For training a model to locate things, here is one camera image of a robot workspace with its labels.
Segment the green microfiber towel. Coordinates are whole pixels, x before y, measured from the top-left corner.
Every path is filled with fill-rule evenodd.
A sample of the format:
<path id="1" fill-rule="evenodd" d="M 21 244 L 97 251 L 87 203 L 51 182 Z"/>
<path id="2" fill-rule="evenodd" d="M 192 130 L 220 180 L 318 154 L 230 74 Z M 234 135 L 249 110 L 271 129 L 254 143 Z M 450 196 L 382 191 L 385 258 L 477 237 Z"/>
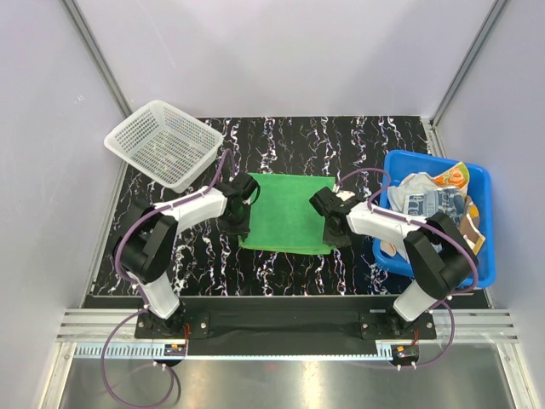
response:
<path id="1" fill-rule="evenodd" d="M 259 174 L 259 198 L 251 205 L 250 233 L 239 245 L 248 250 L 322 256 L 332 247 L 323 242 L 324 218 L 310 204 L 320 189 L 332 188 L 330 176 Z"/>

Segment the blue white patterned towel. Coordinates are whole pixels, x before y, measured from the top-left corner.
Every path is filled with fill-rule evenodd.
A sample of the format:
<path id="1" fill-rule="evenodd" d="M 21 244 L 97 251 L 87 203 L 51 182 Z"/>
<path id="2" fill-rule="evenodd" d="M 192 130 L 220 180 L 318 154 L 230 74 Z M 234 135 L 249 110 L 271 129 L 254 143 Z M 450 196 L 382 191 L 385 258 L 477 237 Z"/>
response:
<path id="1" fill-rule="evenodd" d="M 439 187 L 427 172 L 409 174 L 398 186 L 387 189 L 387 198 L 393 211 L 409 216 L 433 216 L 439 210 Z"/>

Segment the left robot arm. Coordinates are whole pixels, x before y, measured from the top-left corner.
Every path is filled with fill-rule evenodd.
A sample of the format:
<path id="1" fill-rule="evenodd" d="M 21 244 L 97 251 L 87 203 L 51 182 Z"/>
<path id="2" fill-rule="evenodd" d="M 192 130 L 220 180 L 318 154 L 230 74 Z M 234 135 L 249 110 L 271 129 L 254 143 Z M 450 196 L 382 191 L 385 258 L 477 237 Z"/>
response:
<path id="1" fill-rule="evenodd" d="M 165 337 L 186 335 L 185 307 L 167 274 L 176 237 L 187 229 L 216 219 L 222 233 L 245 239 L 250 233 L 250 210 L 259 198 L 256 179 L 239 173 L 183 198 L 165 203 L 136 203 L 121 222 L 112 250 L 116 273 L 144 301 L 142 325 Z"/>

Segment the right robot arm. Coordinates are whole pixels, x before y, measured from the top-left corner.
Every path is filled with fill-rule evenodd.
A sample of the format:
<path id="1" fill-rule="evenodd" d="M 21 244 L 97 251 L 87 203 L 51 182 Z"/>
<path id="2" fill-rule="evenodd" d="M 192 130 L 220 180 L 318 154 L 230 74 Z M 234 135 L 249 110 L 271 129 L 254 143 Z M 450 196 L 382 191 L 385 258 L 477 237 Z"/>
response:
<path id="1" fill-rule="evenodd" d="M 370 236 L 404 253 L 414 279 L 381 313 L 361 315 L 362 338 L 411 339 L 423 333 L 428 311 L 453 295 L 463 281 L 478 281 L 478 259 L 455 223 L 444 213 L 408 216 L 384 209 L 353 193 L 318 190 L 310 205 L 324 218 L 323 241 L 349 246 L 352 236 Z"/>

